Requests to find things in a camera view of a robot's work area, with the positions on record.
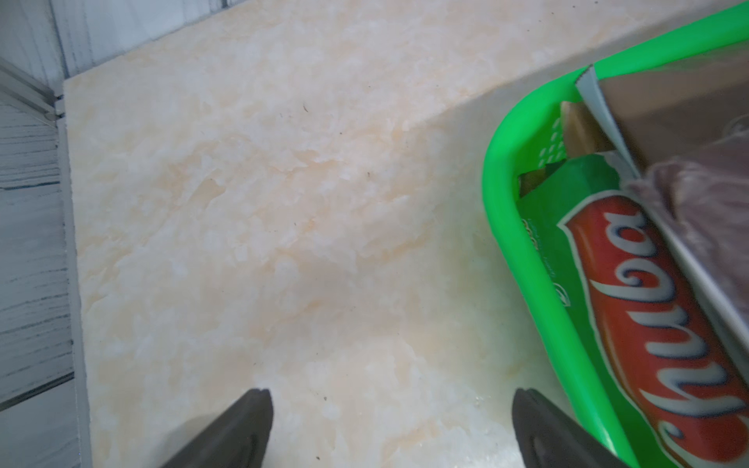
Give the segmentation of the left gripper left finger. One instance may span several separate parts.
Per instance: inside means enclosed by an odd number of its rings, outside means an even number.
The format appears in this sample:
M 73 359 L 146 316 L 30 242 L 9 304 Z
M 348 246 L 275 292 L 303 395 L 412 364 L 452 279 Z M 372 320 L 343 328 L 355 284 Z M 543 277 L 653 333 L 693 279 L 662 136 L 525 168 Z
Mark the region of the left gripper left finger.
M 268 389 L 250 389 L 162 467 L 261 467 L 274 409 Z

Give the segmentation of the dark brown snack bag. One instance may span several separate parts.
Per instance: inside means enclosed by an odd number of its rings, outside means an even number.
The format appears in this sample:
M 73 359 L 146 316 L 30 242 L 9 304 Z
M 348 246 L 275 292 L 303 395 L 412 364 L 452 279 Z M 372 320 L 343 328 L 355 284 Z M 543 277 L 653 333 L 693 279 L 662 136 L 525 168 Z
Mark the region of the dark brown snack bag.
M 748 347 L 748 134 L 656 163 L 623 186 L 646 208 Z

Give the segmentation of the green Chuba cassava chips bag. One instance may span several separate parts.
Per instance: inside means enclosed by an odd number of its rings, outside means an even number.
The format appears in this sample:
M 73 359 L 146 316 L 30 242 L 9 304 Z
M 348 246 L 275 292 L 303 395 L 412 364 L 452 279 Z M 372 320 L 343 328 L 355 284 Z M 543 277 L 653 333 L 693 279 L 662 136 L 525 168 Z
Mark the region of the green Chuba cassava chips bag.
M 517 209 L 637 467 L 744 467 L 748 385 L 609 154 L 521 175 Z

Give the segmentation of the green plastic mesh basket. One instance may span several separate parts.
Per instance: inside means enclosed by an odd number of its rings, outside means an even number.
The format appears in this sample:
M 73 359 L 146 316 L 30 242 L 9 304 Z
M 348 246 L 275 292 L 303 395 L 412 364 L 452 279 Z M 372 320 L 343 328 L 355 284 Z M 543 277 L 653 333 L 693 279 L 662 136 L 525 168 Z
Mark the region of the green plastic mesh basket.
M 540 255 L 522 226 L 517 209 L 519 179 L 521 175 L 549 164 L 575 159 L 569 158 L 565 148 L 561 105 L 565 101 L 580 102 L 581 96 L 575 87 L 575 80 L 589 66 L 596 69 L 599 78 L 605 79 L 663 66 L 741 42 L 748 44 L 746 4 L 739 4 L 684 25 L 564 74 L 536 88 L 511 109 L 497 128 L 486 155 L 482 190 L 489 224 L 573 408 L 573 414 L 568 417 L 622 460 L 626 467 L 637 466 L 625 461 L 605 442 L 606 419 L 610 410 L 597 405 L 603 396 L 603 387 L 569 316 L 559 302 Z M 663 235 L 671 254 L 696 290 L 699 303 L 707 312 L 721 341 L 729 349 L 729 354 L 737 362 L 739 372 L 748 385 L 748 347 L 743 348 L 729 331 L 698 281 L 688 271 L 677 248 L 668 241 L 645 206 L 623 186 L 626 179 L 641 177 L 649 167 L 638 174 L 616 150 L 595 154 L 612 156 L 612 163 L 620 176 L 621 189 L 644 208 Z

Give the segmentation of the brown Lerna cassava bag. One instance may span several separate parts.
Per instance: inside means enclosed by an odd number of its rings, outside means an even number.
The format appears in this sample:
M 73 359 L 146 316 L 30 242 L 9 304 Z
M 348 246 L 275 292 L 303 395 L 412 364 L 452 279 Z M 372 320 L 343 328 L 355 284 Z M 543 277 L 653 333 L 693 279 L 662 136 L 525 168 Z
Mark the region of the brown Lerna cassava bag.
M 569 158 L 618 151 L 647 167 L 748 131 L 748 44 L 741 42 L 637 73 L 575 80 L 579 103 L 561 105 Z

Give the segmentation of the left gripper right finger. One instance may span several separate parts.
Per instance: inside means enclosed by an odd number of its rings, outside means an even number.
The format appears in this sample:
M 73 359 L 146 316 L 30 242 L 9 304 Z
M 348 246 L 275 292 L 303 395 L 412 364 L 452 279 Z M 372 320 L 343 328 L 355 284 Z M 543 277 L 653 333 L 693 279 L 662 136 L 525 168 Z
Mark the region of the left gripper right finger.
M 626 468 L 585 429 L 534 389 L 517 389 L 512 423 L 528 468 Z

